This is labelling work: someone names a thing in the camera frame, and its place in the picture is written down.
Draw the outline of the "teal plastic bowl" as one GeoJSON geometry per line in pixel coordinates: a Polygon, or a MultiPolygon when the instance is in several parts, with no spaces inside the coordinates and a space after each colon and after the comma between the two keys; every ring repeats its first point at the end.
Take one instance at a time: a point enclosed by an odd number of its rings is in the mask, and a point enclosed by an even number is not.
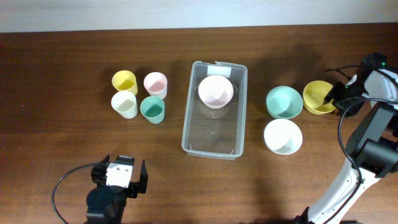
{"type": "Polygon", "coordinates": [[[275,119],[291,119],[303,109],[300,93],[289,86],[277,86],[266,96],[266,108],[275,119]]]}

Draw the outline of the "white plastic cup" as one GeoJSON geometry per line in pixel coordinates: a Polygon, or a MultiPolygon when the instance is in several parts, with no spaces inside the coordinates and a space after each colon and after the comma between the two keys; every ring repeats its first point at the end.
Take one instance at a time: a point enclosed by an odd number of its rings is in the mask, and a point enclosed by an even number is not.
{"type": "Polygon", "coordinates": [[[126,119],[132,119],[138,114],[136,96],[130,91],[119,91],[114,94],[111,106],[126,119]]]}

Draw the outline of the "white plastic bowl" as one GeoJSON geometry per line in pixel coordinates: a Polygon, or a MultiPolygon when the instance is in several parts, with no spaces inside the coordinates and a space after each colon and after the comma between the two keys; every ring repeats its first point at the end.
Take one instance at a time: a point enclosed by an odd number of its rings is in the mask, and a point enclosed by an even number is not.
{"type": "Polygon", "coordinates": [[[275,119],[264,129],[264,142],[271,152],[280,155],[296,153],[302,146],[300,128],[288,119],[275,119]]]}

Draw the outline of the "yellow plastic cup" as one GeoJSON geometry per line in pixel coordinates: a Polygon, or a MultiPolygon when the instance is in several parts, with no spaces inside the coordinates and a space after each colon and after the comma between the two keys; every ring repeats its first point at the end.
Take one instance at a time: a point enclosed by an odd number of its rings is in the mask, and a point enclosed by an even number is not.
{"type": "Polygon", "coordinates": [[[111,83],[117,91],[130,91],[134,95],[137,95],[136,76],[129,70],[116,72],[112,77],[111,83]]]}

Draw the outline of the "pink plastic cup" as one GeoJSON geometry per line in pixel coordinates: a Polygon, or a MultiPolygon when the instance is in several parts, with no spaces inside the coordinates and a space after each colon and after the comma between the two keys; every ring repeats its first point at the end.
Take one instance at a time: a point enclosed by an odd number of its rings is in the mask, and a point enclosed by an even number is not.
{"type": "Polygon", "coordinates": [[[144,88],[150,96],[164,99],[167,96],[167,78],[163,73],[151,72],[144,78],[144,88]]]}

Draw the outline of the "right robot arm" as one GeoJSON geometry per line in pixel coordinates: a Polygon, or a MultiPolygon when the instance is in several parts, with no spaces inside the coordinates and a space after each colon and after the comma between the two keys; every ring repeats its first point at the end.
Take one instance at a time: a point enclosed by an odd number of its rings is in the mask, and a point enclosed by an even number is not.
{"type": "Polygon", "coordinates": [[[342,223],[370,186],[397,172],[397,142],[383,137],[386,131],[397,136],[397,69],[378,52],[364,56],[355,67],[355,75],[347,84],[333,85],[323,104],[331,103],[341,119],[356,115],[365,102],[371,110],[346,143],[341,137],[343,123],[338,123],[343,167],[324,196],[296,216],[294,223],[342,223]]]}

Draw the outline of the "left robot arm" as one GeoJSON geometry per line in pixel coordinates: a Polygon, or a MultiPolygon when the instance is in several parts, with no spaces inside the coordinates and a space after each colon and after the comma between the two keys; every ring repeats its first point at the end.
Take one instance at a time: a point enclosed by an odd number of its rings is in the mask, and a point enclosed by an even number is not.
{"type": "Polygon", "coordinates": [[[91,178],[96,188],[86,197],[86,212],[89,224],[120,224],[127,199],[144,194],[147,189],[149,175],[146,163],[141,165],[140,177],[137,182],[131,180],[134,170],[134,158],[119,155],[114,162],[106,156],[94,165],[91,178]]]}

